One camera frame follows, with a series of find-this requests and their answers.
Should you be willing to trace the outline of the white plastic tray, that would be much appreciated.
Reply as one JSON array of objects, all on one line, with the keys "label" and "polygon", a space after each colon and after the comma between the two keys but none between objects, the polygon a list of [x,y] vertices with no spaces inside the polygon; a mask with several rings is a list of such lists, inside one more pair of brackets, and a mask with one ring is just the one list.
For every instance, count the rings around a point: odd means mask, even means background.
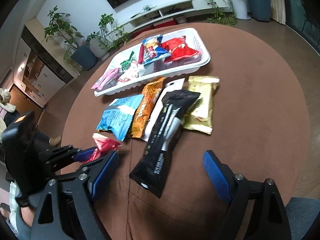
[{"label": "white plastic tray", "polygon": [[165,42],[172,38],[182,36],[186,38],[186,44],[188,47],[199,51],[200,55],[172,62],[165,62],[164,59],[159,59],[145,66],[140,65],[139,77],[125,83],[116,82],[109,86],[106,85],[102,90],[96,89],[94,91],[94,96],[113,95],[121,91],[146,84],[159,76],[174,77],[182,74],[190,74],[197,71],[200,67],[208,64],[211,59],[210,53],[194,28],[178,29],[170,33],[163,34],[163,41]]}]

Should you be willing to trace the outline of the dark red foil packet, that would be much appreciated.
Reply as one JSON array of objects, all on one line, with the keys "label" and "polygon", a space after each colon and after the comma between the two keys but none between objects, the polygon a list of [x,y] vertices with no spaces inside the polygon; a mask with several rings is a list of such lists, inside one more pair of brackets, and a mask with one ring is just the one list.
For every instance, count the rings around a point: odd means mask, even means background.
[{"label": "dark red foil packet", "polygon": [[106,137],[100,133],[94,133],[92,135],[94,142],[96,143],[96,148],[93,153],[87,158],[87,160],[82,161],[82,163],[88,163],[99,159],[100,157],[108,154],[110,151],[117,151],[121,147],[121,143]]}]

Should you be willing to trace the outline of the potted plant white pot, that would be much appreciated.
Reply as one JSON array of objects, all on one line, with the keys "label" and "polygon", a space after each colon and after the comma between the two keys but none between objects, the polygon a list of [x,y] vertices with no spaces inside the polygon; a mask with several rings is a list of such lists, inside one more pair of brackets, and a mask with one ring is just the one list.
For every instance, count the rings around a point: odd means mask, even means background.
[{"label": "potted plant white pot", "polygon": [[123,25],[118,25],[115,22],[113,14],[101,15],[98,26],[99,31],[89,34],[86,38],[86,44],[100,61],[104,61],[125,45],[130,36],[124,30]]}]

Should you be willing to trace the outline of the black snack bag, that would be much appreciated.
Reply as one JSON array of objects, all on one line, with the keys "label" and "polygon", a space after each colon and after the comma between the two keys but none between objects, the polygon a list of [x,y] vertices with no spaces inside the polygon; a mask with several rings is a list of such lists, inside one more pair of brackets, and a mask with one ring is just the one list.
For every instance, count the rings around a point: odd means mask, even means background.
[{"label": "black snack bag", "polygon": [[180,137],[184,115],[199,100],[200,93],[185,89],[168,92],[151,130],[143,157],[130,179],[160,198],[170,170],[172,151]]}]

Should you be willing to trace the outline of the blue yellow snack bag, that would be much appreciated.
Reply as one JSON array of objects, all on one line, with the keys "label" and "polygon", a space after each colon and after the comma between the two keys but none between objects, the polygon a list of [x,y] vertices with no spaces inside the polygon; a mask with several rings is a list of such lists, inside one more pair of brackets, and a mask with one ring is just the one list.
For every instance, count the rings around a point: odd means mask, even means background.
[{"label": "blue yellow snack bag", "polygon": [[162,40],[162,34],[144,39],[140,46],[138,63],[147,65],[169,57],[171,53],[165,48],[162,48]]}]

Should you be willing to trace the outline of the orange snack bar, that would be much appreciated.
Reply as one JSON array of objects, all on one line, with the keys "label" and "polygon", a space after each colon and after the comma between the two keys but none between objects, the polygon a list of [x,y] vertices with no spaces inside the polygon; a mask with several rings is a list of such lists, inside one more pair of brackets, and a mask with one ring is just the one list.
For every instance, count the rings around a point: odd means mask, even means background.
[{"label": "orange snack bar", "polygon": [[129,137],[141,139],[146,124],[150,118],[153,108],[158,100],[158,97],[163,89],[163,81],[165,77],[157,77],[152,82],[147,83],[143,90],[143,99],[140,102],[131,126]]}]

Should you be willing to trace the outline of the white snack bar wrapper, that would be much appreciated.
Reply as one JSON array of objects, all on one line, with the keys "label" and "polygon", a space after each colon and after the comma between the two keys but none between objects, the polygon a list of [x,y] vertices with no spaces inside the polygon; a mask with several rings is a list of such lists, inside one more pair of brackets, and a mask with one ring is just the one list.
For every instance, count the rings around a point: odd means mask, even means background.
[{"label": "white snack bar wrapper", "polygon": [[174,80],[174,81],[170,81],[169,83],[167,83],[164,87],[164,89],[162,90],[154,108],[153,108],[153,111],[150,115],[150,118],[148,120],[148,123],[146,124],[146,127],[144,129],[144,133],[142,135],[142,139],[145,141],[145,142],[148,142],[149,140],[149,136],[151,134],[151,131],[152,131],[152,128],[163,108],[163,103],[162,103],[162,99],[164,98],[164,96],[169,93],[169,92],[172,92],[172,91],[175,91],[175,90],[180,90],[182,89],[183,87],[183,84],[184,84],[184,80],[185,78],[181,78],[181,79],[177,79],[177,80]]}]

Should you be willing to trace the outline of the strawberry candy packet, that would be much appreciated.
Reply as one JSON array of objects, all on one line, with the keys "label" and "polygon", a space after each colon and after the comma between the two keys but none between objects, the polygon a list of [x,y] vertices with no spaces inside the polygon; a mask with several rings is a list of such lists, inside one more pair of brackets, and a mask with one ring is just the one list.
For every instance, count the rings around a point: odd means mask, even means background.
[{"label": "strawberry candy packet", "polygon": [[129,82],[139,77],[139,64],[137,62],[132,62],[128,70],[122,74],[118,81],[121,83]]}]

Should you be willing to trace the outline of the green seaweed snack packet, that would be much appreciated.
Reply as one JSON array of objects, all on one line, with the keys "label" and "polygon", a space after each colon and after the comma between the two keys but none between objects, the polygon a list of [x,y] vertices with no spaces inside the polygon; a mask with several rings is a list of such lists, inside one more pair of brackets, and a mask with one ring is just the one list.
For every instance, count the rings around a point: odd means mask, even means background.
[{"label": "green seaweed snack packet", "polygon": [[136,62],[135,52],[132,51],[129,58],[120,64],[120,73],[124,74],[131,67],[131,64]]}]

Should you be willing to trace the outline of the red chip bag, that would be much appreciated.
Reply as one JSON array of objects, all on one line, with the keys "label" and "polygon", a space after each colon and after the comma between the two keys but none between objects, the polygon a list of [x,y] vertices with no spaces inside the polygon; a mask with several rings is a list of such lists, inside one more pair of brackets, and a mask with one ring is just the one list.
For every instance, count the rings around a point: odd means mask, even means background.
[{"label": "red chip bag", "polygon": [[172,38],[161,44],[161,47],[170,53],[170,56],[165,58],[165,63],[188,59],[202,54],[200,51],[190,48],[185,40],[186,37],[181,36]]}]

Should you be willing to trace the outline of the gold snack packet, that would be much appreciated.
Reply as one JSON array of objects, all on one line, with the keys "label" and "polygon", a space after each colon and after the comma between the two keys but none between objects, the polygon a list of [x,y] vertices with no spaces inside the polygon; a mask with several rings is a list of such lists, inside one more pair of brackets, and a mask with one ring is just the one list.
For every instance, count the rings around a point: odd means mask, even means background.
[{"label": "gold snack packet", "polygon": [[200,96],[184,116],[184,129],[211,135],[213,131],[213,96],[219,82],[219,77],[189,76],[188,90],[198,92]]}]

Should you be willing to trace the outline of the person in beige jacket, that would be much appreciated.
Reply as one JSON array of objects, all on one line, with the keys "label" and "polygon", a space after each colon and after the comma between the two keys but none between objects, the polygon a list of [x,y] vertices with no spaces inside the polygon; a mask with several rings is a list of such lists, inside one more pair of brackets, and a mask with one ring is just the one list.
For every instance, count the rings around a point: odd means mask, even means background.
[{"label": "person in beige jacket", "polygon": [[1,88],[1,137],[8,124],[5,123],[5,116],[13,114],[16,111],[16,106],[10,103],[11,93]]}]

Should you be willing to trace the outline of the white tv console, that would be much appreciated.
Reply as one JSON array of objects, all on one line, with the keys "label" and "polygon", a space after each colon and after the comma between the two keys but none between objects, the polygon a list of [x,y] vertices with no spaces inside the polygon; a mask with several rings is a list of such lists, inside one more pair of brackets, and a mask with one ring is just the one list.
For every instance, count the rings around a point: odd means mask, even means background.
[{"label": "white tv console", "polygon": [[156,5],[149,11],[140,12],[134,17],[131,16],[128,20],[121,22],[120,25],[123,27],[123,31],[131,33],[167,18],[187,14],[209,14],[215,8],[219,8],[223,12],[233,11],[229,0],[181,0]]}]

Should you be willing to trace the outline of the wooden cabinet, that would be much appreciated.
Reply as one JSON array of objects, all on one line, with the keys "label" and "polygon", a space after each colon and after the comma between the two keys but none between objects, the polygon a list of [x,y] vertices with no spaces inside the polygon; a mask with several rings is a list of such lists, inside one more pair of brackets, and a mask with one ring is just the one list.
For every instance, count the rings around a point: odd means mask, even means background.
[{"label": "wooden cabinet", "polygon": [[32,18],[23,27],[17,45],[14,84],[40,107],[65,85],[76,79],[82,68],[75,61],[66,64],[65,50],[54,38],[44,39],[44,26]]}]

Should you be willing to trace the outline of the light blue snack bag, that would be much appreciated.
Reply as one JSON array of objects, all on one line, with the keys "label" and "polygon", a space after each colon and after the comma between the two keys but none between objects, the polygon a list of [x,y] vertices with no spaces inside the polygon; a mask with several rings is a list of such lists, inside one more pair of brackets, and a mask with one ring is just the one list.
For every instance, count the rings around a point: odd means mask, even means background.
[{"label": "light blue snack bag", "polygon": [[143,94],[138,94],[114,99],[103,111],[97,130],[111,131],[117,140],[124,141],[143,98]]}]

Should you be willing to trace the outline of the pink snack packet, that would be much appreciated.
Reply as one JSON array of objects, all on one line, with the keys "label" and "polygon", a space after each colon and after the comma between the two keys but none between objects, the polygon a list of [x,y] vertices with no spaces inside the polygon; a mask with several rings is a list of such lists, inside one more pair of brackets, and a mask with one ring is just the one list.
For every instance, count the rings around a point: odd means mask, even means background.
[{"label": "pink snack packet", "polygon": [[120,68],[107,69],[104,74],[99,77],[91,89],[102,90],[105,86],[114,83],[120,77]]}]

